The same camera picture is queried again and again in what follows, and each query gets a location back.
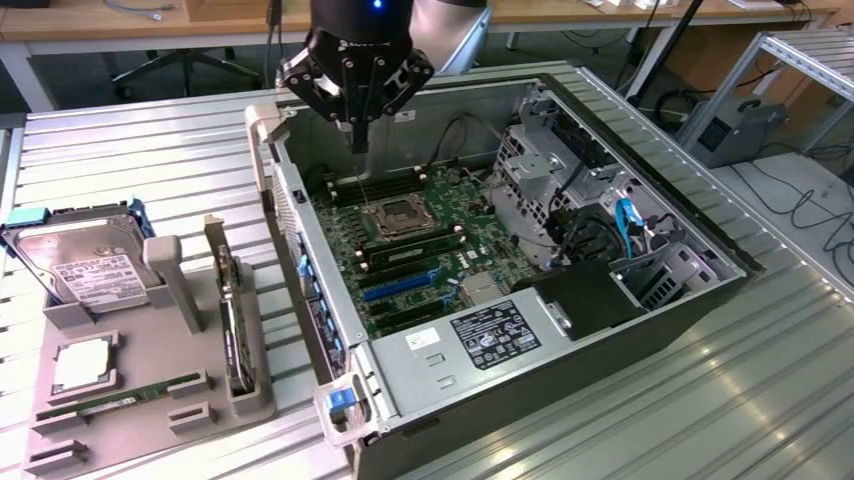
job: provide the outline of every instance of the wooden desk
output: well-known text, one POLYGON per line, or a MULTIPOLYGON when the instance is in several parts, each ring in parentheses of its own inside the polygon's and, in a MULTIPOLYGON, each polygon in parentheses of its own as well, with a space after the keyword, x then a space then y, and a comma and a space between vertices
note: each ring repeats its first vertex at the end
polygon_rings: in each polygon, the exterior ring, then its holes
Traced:
MULTIPOLYGON (((285 42, 302 42, 310 26, 310 0, 285 0, 285 42)), ((818 25, 834 11, 829 2, 808 0, 818 25)), ((54 110, 54 102, 30 64, 35 55, 165 50, 238 45, 261 45, 266 41, 265 19, 191 22, 183 0, 166 0, 175 10, 165 12, 163 21, 131 15, 107 7, 103 0, 54 0, 47 9, 10 9, 0 20, 0 60, 32 111, 54 110)), ((165 0, 135 0, 137 5, 158 6, 165 0)), ((581 0, 493 0, 492 32, 532 32, 641 28, 650 10, 637 7, 600 9, 581 0)), ((650 67, 673 34, 688 5, 661 8, 653 27, 664 27, 648 56, 633 90, 646 78, 650 67)), ((706 0, 693 25, 788 22, 789 11, 744 11, 726 0, 706 0)))

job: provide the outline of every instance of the metal slatted table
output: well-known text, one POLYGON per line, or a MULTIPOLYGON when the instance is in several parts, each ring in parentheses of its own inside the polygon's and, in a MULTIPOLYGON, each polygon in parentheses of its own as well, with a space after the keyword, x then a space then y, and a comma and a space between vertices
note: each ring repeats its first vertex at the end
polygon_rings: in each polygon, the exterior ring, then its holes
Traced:
POLYGON ((712 100, 693 115, 689 124, 680 132, 680 143, 686 150, 690 150, 697 143, 721 104, 733 93, 745 73, 753 68, 757 55, 764 51, 798 69, 846 100, 845 105, 837 109, 814 132, 804 151, 816 146, 852 109, 852 102, 854 102, 854 30, 852 27, 840 27, 833 30, 762 32, 757 34, 745 50, 712 100))
MULTIPOLYGON (((821 281, 796 245, 774 236, 773 225, 586 70, 552 63, 482 69, 474 76, 532 71, 552 73, 596 107, 768 272, 662 352, 407 478, 850 476, 854 310, 844 295, 821 281)), ((194 247, 201 216, 217 212, 229 219, 230 241, 258 277, 277 417, 89 478, 350 477, 310 405, 317 381, 247 193, 242 110, 275 98, 287 96, 257 92, 31 115, 27 128, 14 132, 4 205, 85 204, 119 186, 145 191, 154 196, 155 228, 182 236, 193 262, 209 261, 194 247)), ((4 271, 0 478, 18 478, 44 318, 27 272, 16 262, 4 271)))

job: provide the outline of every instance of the blue cable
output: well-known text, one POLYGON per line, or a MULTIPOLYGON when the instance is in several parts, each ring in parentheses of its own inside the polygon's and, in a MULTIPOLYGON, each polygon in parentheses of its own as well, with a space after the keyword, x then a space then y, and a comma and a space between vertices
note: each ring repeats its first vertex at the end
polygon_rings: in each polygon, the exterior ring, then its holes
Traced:
POLYGON ((626 254, 628 257, 632 258, 633 253, 632 239, 629 238, 629 222, 642 227, 644 218, 641 217, 638 209, 632 203, 632 200, 629 200, 628 198, 621 198, 617 201, 617 205, 614 206, 614 219, 617 220, 617 229, 620 230, 620 234, 624 237, 624 242, 626 242, 626 254))

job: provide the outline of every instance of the motherboard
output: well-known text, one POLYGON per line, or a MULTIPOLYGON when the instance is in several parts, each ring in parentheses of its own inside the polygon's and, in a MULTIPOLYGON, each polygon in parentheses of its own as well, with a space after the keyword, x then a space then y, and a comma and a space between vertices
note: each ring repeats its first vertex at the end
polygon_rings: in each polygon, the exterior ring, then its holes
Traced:
POLYGON ((421 178, 418 188, 391 196, 355 185, 349 205, 337 194, 313 198, 373 338, 500 298, 536 273, 482 194, 490 180, 455 167, 421 178))

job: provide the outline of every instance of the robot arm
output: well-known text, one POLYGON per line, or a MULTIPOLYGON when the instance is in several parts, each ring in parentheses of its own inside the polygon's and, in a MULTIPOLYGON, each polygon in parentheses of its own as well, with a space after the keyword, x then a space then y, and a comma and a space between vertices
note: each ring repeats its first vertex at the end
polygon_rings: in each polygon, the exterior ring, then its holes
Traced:
MULTIPOLYGON (((450 36, 423 26, 463 16, 478 18, 486 32, 486 0, 417 0, 419 35, 430 46, 442 42, 471 42, 473 36, 450 36), (441 4, 441 8, 423 8, 441 4)), ((413 45, 410 24, 414 0, 311 0, 311 30, 306 48, 283 65, 283 80, 297 96, 349 133, 350 149, 369 149, 369 124, 382 115, 394 115, 423 87, 435 68, 425 52, 413 45)), ((454 29, 471 30, 471 22, 458 20, 454 29)), ((459 45, 433 48, 459 52, 459 45)))

